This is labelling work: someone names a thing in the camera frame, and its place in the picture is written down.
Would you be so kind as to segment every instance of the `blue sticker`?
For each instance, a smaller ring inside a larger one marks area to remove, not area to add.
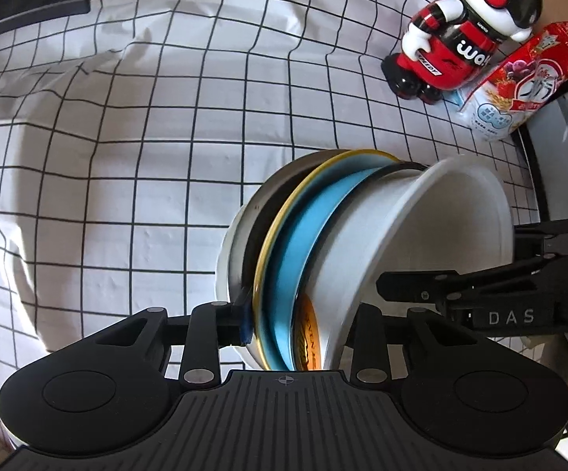
[[[491,124],[496,129],[509,127],[513,121],[513,117],[508,113],[500,113],[499,109],[489,103],[481,104],[478,107],[478,116],[481,120]]]

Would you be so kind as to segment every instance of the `stacked bowls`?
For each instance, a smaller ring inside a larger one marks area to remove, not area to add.
[[[378,150],[323,150],[276,172],[242,207],[221,247],[216,297],[252,292],[255,334],[238,349],[249,367],[335,369],[358,304],[401,316],[413,306],[378,296],[382,272],[465,274],[512,256],[502,184],[477,160],[426,168]]]

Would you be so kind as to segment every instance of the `crosshair logo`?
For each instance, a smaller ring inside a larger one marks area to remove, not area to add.
[[[282,376],[278,379],[278,382],[283,384],[284,386],[288,386],[291,382],[295,382],[295,379],[291,376]]]

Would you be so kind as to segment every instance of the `blue bowl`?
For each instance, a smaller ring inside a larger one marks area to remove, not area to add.
[[[275,336],[271,330],[271,323],[269,322],[271,316],[268,312],[273,304],[270,302],[266,291],[266,282],[273,277],[273,264],[271,263],[273,250],[278,242],[282,245],[283,241],[280,240],[282,232],[289,226],[295,215],[328,186],[349,174],[370,168],[380,168],[397,162],[399,162],[399,159],[379,150],[361,149],[340,153],[311,171],[280,208],[262,243],[254,276],[251,301],[257,350],[260,352],[260,357],[268,370],[286,370],[288,368],[282,359],[282,355],[280,355]]]
[[[291,345],[293,307],[304,268],[330,216],[358,184],[377,170],[380,168],[361,170],[326,187],[286,222],[277,238],[264,285],[266,326],[291,371],[295,369]]]

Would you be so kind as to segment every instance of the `white bed sheet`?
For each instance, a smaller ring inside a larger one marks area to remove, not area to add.
[[[1,35],[0,387],[126,315],[213,300],[235,213],[312,150],[478,154],[515,221],[536,221],[510,141],[474,140],[445,102],[398,101],[382,76],[427,1],[92,0]]]

